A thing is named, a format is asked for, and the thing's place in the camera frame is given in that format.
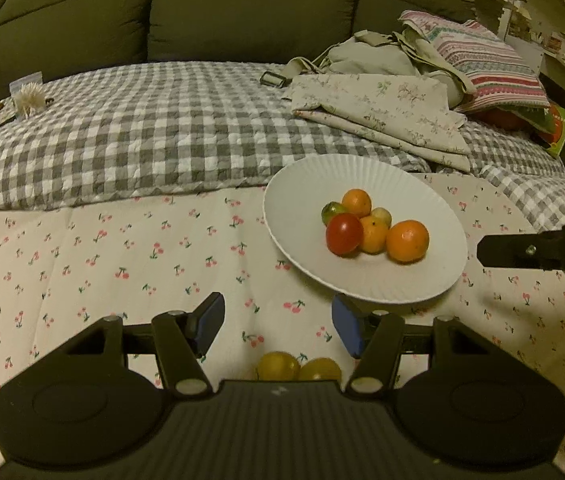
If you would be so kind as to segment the yellow small fruit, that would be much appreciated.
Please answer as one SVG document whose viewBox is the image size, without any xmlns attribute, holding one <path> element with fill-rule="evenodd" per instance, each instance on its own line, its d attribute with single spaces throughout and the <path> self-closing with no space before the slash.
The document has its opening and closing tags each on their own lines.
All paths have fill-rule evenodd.
<svg viewBox="0 0 565 480">
<path fill-rule="evenodd" d="M 316 358 L 307 361 L 299 370 L 299 380 L 334 380 L 341 382 L 342 370 L 336 361 L 329 358 Z"/>
<path fill-rule="evenodd" d="M 256 364 L 256 376 L 266 382 L 292 382 L 300 371 L 300 363 L 292 354 L 284 351 L 267 352 Z"/>
</svg>

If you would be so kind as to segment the large orange mandarin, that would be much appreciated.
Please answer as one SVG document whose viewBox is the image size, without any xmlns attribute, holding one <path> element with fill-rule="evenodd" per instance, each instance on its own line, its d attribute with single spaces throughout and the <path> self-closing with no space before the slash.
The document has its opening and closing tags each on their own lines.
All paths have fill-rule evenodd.
<svg viewBox="0 0 565 480">
<path fill-rule="evenodd" d="M 388 256 L 398 263 L 412 263 L 424 258 L 429 243 L 429 231 L 417 220 L 397 222 L 386 235 Z"/>
</svg>

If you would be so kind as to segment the red tomato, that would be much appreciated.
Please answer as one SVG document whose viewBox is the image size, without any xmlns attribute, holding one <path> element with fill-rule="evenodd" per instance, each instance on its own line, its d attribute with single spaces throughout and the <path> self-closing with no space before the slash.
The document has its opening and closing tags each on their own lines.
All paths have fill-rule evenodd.
<svg viewBox="0 0 565 480">
<path fill-rule="evenodd" d="M 355 214 L 336 214 L 327 224 L 326 244 L 333 254 L 344 257 L 359 249 L 364 237 L 361 220 Z"/>
</svg>

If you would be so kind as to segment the yellow-green tomato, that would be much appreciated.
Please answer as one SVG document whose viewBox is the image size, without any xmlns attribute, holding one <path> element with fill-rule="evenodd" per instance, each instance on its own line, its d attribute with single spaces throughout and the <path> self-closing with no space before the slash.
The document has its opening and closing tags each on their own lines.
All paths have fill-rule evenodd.
<svg viewBox="0 0 565 480">
<path fill-rule="evenodd" d="M 392 214 L 391 212 L 383 207 L 376 207 L 371 211 L 371 217 L 381 220 L 388 229 L 392 226 Z"/>
</svg>

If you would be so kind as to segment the green-red tomato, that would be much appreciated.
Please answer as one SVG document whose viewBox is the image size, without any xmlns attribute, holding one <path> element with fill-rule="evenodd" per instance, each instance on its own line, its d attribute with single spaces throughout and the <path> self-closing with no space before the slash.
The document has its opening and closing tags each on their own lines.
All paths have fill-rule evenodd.
<svg viewBox="0 0 565 480">
<path fill-rule="evenodd" d="M 345 214 L 347 211 L 348 209 L 338 202 L 326 204 L 321 211 L 323 225 L 328 226 L 333 217 L 336 217 L 338 214 Z"/>
</svg>

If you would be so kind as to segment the small orange kumquat front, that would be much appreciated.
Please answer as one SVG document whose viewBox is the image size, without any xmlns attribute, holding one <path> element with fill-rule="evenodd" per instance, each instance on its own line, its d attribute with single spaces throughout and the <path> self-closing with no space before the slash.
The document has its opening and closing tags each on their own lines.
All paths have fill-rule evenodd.
<svg viewBox="0 0 565 480">
<path fill-rule="evenodd" d="M 376 255 L 386 250 L 386 235 L 389 230 L 383 219 L 367 216 L 361 219 L 363 226 L 363 240 L 360 251 L 365 254 Z"/>
</svg>

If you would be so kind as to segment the small orange kumquat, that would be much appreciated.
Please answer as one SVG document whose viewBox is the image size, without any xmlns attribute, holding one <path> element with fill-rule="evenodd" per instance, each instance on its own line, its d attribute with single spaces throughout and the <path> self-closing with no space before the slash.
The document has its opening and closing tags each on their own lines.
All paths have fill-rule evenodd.
<svg viewBox="0 0 565 480">
<path fill-rule="evenodd" d="M 363 240 L 360 251 L 365 254 L 376 255 L 386 250 L 386 235 L 389 230 L 383 219 L 367 216 L 361 219 L 363 226 Z"/>
<path fill-rule="evenodd" d="M 341 204 L 356 217 L 364 218 L 371 214 L 371 196 L 361 188 L 351 188 L 345 192 Z"/>
</svg>

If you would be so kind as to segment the colourful book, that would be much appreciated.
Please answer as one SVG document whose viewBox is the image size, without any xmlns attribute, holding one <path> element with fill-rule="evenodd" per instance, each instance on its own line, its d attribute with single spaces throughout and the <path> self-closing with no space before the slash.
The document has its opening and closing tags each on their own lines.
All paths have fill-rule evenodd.
<svg viewBox="0 0 565 480">
<path fill-rule="evenodd" d="M 501 105 L 470 114 L 505 131 L 524 131 L 554 158 L 558 158 L 565 145 L 565 108 L 555 103 L 549 107 Z"/>
</svg>

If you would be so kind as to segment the white paper plate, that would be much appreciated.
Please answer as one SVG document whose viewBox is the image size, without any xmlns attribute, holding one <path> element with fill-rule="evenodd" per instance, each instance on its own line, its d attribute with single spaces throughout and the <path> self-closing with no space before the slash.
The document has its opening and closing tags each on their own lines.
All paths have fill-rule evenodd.
<svg viewBox="0 0 565 480">
<path fill-rule="evenodd" d="M 366 191 L 395 221 L 423 222 L 430 235 L 424 259 L 401 264 L 382 255 L 333 255 L 321 210 L 351 188 Z M 429 300 L 449 290 L 467 263 L 466 235 L 449 204 L 423 181 L 380 160 L 343 154 L 298 160 L 270 180 L 263 210 L 270 236 L 294 266 L 353 298 L 378 304 Z"/>
</svg>

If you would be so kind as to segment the cherry print cloth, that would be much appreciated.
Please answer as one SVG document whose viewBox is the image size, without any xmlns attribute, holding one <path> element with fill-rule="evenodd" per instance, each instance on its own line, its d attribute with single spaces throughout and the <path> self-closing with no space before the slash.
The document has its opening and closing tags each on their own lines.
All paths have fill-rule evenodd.
<svg viewBox="0 0 565 480">
<path fill-rule="evenodd" d="M 262 202 L 261 188 L 244 188 L 0 212 L 0 387 L 98 318 L 146 323 L 194 309 L 215 291 L 226 318 L 202 360 L 212 382 L 250 377 L 269 351 L 333 359 L 352 372 L 331 325 L 330 290 L 277 252 Z M 419 324 L 456 316 L 565 393 L 559 272 L 489 270 L 469 260 L 447 295 L 403 315 Z M 565 440 L 557 462 L 565 470 Z"/>
</svg>

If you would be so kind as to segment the striped patterned pillow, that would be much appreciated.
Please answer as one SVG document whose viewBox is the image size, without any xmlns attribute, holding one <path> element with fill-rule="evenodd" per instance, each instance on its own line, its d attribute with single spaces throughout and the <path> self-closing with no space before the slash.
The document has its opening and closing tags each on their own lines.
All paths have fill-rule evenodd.
<svg viewBox="0 0 565 480">
<path fill-rule="evenodd" d="M 426 39 L 473 90 L 456 107 L 461 113 L 514 106 L 545 110 L 544 87 L 532 68 L 503 40 L 480 23 L 456 23 L 421 11 L 402 12 L 400 21 Z"/>
</svg>

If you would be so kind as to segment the folded floral cloth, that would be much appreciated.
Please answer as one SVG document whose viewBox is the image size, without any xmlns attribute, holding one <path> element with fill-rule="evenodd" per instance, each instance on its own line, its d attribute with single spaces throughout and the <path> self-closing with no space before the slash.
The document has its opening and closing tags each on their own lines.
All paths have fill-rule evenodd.
<svg viewBox="0 0 565 480">
<path fill-rule="evenodd" d="M 284 98 L 298 117 L 467 172 L 465 116 L 450 109 L 447 87 L 423 76 L 301 75 Z"/>
</svg>

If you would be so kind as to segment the grey checkered blanket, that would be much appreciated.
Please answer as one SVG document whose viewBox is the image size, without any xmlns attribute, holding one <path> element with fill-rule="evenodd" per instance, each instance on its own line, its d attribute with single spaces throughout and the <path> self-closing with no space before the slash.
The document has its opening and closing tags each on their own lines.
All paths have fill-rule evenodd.
<svg viewBox="0 0 565 480">
<path fill-rule="evenodd" d="M 412 171 L 484 230 L 565 223 L 565 179 L 538 176 L 548 159 L 529 142 L 481 125 L 464 134 L 473 171 L 435 174 L 421 157 L 293 116 L 241 63 L 107 68 L 53 82 L 40 116 L 0 117 L 0 212 L 55 212 L 134 198 L 261 188 L 284 166 L 356 155 Z"/>
</svg>

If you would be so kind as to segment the bag of cotton swabs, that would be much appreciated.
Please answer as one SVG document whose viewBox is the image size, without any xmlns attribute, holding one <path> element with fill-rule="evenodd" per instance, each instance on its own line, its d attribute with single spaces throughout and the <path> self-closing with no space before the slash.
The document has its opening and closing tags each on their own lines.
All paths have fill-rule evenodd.
<svg viewBox="0 0 565 480">
<path fill-rule="evenodd" d="M 29 118 L 46 108 L 43 74 L 35 72 L 9 84 L 10 96 L 16 116 L 19 119 Z"/>
</svg>

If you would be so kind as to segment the dark green sofa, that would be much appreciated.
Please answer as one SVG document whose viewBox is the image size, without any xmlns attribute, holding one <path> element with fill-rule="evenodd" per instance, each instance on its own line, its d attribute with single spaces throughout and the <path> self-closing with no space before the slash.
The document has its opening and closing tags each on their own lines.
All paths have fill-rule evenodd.
<svg viewBox="0 0 565 480">
<path fill-rule="evenodd" d="M 314 58 L 363 29 L 397 32 L 406 10 L 471 18 L 461 0 L 0 0 L 0 99 L 32 73 Z"/>
</svg>

